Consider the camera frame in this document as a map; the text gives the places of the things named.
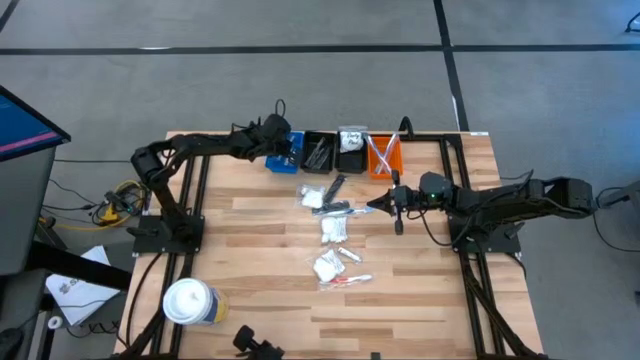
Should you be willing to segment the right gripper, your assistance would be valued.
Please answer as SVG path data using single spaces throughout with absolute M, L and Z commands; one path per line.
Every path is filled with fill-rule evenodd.
M 391 193 L 387 192 L 373 200 L 369 200 L 367 206 L 375 210 L 392 213 L 392 216 L 395 218 L 395 234 L 402 235 L 404 233 L 402 213 L 406 211 L 407 207 L 413 207 L 415 205 L 417 192 L 406 185 L 400 184 L 400 174 L 398 170 L 393 170 L 391 175 L 393 182 Z

